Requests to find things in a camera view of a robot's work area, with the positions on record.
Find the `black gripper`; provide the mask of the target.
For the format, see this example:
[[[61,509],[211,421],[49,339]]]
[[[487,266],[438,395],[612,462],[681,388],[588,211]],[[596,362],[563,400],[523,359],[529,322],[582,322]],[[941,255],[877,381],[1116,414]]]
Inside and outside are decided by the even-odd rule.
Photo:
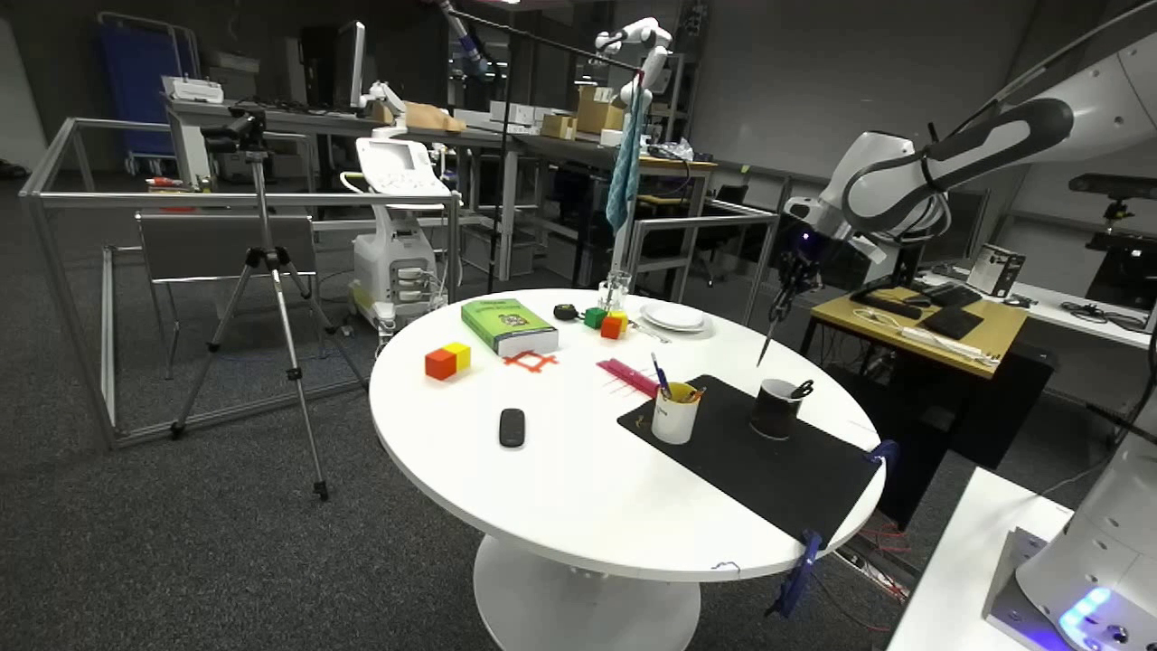
[[[820,237],[806,224],[808,207],[793,201],[781,214],[771,266],[781,274],[776,315],[793,315],[804,291],[835,287],[855,291],[869,274],[869,257],[847,240]]]

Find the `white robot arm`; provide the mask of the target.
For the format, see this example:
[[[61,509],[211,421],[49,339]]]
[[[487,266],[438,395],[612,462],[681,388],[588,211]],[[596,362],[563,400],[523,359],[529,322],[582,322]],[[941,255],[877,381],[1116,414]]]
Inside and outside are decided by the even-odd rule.
[[[1023,163],[1095,160],[1157,133],[1157,0],[1105,19],[995,90],[952,133],[914,144],[860,131],[829,184],[781,219],[781,309],[817,287],[860,291],[890,246],[952,224],[947,191]]]

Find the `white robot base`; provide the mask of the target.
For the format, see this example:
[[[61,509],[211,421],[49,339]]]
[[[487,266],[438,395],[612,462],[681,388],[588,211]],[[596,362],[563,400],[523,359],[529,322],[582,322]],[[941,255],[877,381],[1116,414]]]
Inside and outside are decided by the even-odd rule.
[[[982,618],[1025,651],[1157,651],[1157,441],[1128,436],[1054,541],[1006,536]]]

